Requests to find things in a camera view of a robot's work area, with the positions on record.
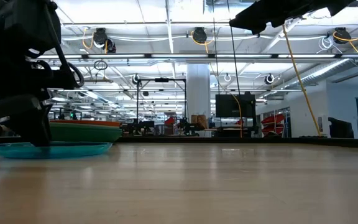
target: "green bowl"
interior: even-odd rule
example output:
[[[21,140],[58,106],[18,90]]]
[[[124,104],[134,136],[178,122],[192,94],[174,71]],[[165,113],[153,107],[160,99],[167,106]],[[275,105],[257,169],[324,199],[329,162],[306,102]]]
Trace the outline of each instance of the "green bowl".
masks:
[[[50,132],[53,141],[74,142],[114,142],[122,134],[119,127],[65,123],[50,123]]]

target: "overhead pipe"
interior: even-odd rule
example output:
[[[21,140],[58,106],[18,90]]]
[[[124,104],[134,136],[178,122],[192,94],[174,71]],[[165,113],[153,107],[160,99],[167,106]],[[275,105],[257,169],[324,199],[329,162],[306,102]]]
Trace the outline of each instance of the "overhead pipe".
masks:
[[[346,51],[347,54],[357,54],[357,52],[354,49]],[[300,77],[302,80],[302,83],[304,85],[310,84],[310,83],[317,83],[321,80],[324,80],[326,78],[329,78],[335,74],[338,74],[339,72],[346,71],[348,69],[356,67],[356,63],[353,59],[347,58],[347,59],[341,59],[337,60],[331,63],[327,64],[321,64],[313,67],[312,69],[309,69],[305,72],[303,72]],[[284,85],[281,84],[279,86],[276,86],[275,89],[281,90],[281,89],[290,89],[294,88],[299,84],[299,81],[297,77],[292,78],[290,81],[287,82],[288,84]]]

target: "white pillar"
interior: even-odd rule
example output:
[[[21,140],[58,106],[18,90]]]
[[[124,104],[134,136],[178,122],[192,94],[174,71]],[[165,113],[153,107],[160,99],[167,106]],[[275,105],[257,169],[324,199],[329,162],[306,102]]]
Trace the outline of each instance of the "white pillar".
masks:
[[[204,114],[207,119],[211,117],[211,94],[208,64],[187,65],[187,107],[188,121],[191,115]]]

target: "wall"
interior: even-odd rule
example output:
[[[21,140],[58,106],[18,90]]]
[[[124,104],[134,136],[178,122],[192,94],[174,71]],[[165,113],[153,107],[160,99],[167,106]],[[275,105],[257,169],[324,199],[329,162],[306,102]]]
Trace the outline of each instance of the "wall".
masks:
[[[352,123],[354,137],[358,139],[358,84],[330,83],[327,85],[327,94],[329,115]]]
[[[318,121],[318,117],[323,119],[322,134],[329,137],[326,82],[319,82],[316,86],[307,86],[306,92],[316,120]],[[283,101],[268,101],[268,105],[257,106],[257,114],[286,107],[289,107],[291,111],[291,132],[293,138],[318,135],[302,92],[292,92],[285,95]]]

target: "teal plate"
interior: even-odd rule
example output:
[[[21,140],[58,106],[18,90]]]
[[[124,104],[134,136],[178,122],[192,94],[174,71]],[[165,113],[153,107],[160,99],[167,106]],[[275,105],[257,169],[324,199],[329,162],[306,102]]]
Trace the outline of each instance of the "teal plate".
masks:
[[[53,159],[93,156],[107,152],[108,142],[51,142],[36,147],[29,142],[0,144],[0,156],[11,159]]]

